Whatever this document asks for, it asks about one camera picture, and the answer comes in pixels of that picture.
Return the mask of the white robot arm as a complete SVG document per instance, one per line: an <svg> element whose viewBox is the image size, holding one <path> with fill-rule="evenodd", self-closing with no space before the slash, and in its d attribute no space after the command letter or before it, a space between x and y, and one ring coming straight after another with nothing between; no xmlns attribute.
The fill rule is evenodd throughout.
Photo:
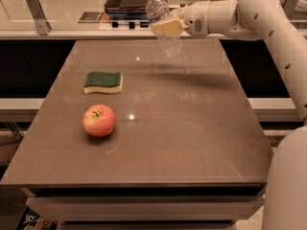
<svg viewBox="0 0 307 230"><path fill-rule="evenodd" d="M196 2L153 23L152 30L155 35L260 37L300 119L307 119L307 40L279 0ZM307 230L307 125L290 132L273 152L262 230Z"/></svg>

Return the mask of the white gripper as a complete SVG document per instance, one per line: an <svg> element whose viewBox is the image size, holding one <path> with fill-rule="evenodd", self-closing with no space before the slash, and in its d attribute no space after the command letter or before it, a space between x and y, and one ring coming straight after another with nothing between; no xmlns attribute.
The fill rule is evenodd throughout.
<svg viewBox="0 0 307 230"><path fill-rule="evenodd" d="M154 21L151 23L155 35L179 36L185 30L191 36L207 36L210 1L196 2L187 8L181 7L171 10L174 18Z"/></svg>

